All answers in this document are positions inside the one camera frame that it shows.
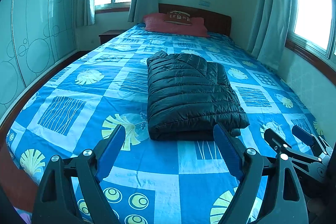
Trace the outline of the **black quilted puffer jacket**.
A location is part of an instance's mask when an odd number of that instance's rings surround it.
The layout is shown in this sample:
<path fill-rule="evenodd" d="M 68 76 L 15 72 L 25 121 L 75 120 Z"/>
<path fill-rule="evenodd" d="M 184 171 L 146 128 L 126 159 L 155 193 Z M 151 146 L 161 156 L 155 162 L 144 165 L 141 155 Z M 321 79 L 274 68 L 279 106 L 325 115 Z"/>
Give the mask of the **black quilted puffer jacket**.
<path fill-rule="evenodd" d="M 212 141 L 222 124 L 233 135 L 249 126 L 223 65 L 187 53 L 147 59 L 147 122 L 152 140 Z"/>

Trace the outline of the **right window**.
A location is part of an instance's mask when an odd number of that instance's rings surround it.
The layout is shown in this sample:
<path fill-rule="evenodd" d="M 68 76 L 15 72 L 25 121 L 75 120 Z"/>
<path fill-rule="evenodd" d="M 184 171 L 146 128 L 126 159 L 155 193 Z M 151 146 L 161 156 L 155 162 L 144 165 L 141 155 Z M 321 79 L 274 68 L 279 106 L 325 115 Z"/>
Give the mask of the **right window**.
<path fill-rule="evenodd" d="M 292 0 L 289 37 L 305 50 L 335 63 L 335 0 Z"/>

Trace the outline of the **grey curtain right of bed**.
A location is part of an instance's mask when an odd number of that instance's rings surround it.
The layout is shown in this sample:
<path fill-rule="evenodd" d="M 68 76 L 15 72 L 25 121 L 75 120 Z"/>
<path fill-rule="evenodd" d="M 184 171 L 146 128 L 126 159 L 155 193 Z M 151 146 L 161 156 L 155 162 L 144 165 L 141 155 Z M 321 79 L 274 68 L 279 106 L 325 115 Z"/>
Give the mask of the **grey curtain right of bed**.
<path fill-rule="evenodd" d="M 280 65 L 290 13 L 291 0 L 257 0 L 247 51 L 273 71 Z"/>

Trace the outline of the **dark wooden nightstand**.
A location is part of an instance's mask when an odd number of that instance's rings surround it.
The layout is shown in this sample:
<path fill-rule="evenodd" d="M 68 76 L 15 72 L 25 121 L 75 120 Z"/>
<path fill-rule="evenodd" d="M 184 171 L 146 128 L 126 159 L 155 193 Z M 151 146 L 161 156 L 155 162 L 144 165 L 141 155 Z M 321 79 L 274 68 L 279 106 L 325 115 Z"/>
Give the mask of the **dark wooden nightstand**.
<path fill-rule="evenodd" d="M 99 34 L 98 36 L 100 38 L 100 45 L 103 45 L 106 42 L 119 36 L 120 34 L 123 34 L 125 31 L 126 30 L 109 30 L 109 31 L 103 32 L 102 34 Z"/>

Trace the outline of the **dark wooden headboard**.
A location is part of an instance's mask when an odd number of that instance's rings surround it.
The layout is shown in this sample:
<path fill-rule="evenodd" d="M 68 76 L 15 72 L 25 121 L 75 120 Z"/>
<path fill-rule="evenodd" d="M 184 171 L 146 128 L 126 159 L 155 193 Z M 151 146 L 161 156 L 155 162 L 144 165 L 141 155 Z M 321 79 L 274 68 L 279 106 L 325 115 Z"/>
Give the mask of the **dark wooden headboard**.
<path fill-rule="evenodd" d="M 194 7 L 172 5 L 167 3 L 159 3 L 158 10 L 160 13 L 177 10 L 186 12 L 193 18 L 201 17 L 204 19 L 204 25 L 209 32 L 230 37 L 232 18 L 228 15 Z"/>

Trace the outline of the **red pillow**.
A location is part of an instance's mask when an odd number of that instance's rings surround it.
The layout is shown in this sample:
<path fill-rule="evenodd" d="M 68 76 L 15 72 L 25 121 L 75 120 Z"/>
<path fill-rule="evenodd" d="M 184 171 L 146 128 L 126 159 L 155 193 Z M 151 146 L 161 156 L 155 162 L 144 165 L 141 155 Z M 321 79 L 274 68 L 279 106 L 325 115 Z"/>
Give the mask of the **red pillow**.
<path fill-rule="evenodd" d="M 170 23 L 165 21 L 167 14 L 153 13 L 143 17 L 145 30 L 165 34 L 179 34 L 197 37 L 209 37 L 203 18 L 190 18 L 191 25 Z"/>

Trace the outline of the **small brown embroidered cushion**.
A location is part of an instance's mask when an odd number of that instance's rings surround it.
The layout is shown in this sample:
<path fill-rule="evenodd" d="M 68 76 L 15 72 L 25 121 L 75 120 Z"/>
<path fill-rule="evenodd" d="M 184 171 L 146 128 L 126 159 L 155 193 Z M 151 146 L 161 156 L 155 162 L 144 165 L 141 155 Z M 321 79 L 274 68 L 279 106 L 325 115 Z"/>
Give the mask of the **small brown embroidered cushion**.
<path fill-rule="evenodd" d="M 167 14 L 164 16 L 163 21 L 184 26 L 192 25 L 190 14 L 188 14 L 187 12 L 176 10 L 167 12 Z"/>

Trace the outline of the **white sliding wardrobe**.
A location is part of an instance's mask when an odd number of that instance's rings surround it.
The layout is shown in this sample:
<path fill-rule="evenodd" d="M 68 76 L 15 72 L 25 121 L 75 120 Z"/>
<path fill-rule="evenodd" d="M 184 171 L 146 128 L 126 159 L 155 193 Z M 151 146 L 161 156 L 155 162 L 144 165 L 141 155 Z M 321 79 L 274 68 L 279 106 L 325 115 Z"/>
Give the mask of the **white sliding wardrobe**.
<path fill-rule="evenodd" d="M 75 50 L 73 0 L 1 0 L 1 114 Z"/>

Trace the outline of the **wooden bed frame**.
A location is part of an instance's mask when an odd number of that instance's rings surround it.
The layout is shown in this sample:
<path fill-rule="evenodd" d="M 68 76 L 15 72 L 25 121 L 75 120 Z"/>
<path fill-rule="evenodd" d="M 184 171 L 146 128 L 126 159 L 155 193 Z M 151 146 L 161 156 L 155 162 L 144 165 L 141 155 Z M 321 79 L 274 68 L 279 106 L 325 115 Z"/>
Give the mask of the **wooden bed frame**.
<path fill-rule="evenodd" d="M 56 73 L 61 71 L 67 65 L 76 61 L 80 57 L 87 54 L 88 51 L 78 51 L 63 61 L 59 61 L 53 65 L 48 71 L 39 76 L 28 88 L 19 95 L 13 102 L 9 110 L 1 119 L 1 187 L 15 207 L 32 212 L 35 196 L 37 193 L 37 185 L 30 179 L 25 171 L 18 169 L 14 164 L 7 144 L 5 143 L 6 135 L 11 128 L 15 118 L 22 110 L 28 100 Z"/>

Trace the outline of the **white wall socket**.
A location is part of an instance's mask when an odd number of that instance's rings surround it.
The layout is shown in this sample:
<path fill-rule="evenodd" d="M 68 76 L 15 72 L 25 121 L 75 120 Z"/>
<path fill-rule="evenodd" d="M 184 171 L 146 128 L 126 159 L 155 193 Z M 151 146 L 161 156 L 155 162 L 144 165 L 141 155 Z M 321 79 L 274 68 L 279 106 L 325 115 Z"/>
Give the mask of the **white wall socket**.
<path fill-rule="evenodd" d="M 200 6 L 209 7 L 209 6 L 210 6 L 210 2 L 208 2 L 208 1 L 204 1 L 204 0 L 200 0 L 200 1 L 199 1 L 199 5 L 200 5 Z"/>

